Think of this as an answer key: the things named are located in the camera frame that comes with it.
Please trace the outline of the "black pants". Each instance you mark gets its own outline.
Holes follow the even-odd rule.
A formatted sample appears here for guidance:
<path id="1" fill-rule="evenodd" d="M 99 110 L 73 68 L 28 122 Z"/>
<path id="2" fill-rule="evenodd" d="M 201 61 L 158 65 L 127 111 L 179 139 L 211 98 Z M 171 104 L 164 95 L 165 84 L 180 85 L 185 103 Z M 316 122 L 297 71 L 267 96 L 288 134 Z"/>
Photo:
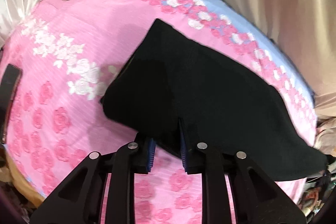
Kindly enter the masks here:
<path id="1" fill-rule="evenodd" d="M 107 118 L 175 156 L 187 133 L 223 153 L 245 152 L 274 181 L 304 178 L 335 161 L 299 137 L 273 86 L 159 19 L 101 104 Z"/>

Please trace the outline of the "black phone on bed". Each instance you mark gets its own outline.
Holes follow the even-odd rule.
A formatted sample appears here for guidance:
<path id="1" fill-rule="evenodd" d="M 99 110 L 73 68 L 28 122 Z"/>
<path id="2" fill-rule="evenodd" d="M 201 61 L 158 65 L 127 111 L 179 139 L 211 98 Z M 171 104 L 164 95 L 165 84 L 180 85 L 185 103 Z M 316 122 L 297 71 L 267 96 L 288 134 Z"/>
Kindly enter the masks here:
<path id="1" fill-rule="evenodd" d="M 6 143 L 7 126 L 11 107 L 17 92 L 22 70 L 13 64 L 8 64 L 1 79 L 1 145 Z"/>

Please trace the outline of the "pink floral bed quilt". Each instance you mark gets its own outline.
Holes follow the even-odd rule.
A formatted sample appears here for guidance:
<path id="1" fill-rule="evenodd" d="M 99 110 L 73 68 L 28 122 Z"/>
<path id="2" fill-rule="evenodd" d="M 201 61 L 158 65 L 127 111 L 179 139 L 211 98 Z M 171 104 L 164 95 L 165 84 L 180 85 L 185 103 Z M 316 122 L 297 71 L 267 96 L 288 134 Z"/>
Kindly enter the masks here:
<path id="1" fill-rule="evenodd" d="M 257 73 L 284 97 L 300 137 L 314 142 L 313 101 L 279 48 L 221 0 L 42 0 L 7 41 L 1 68 L 23 69 L 6 149 L 47 197 L 91 151 L 134 137 L 106 118 L 108 85 L 155 19 Z"/>

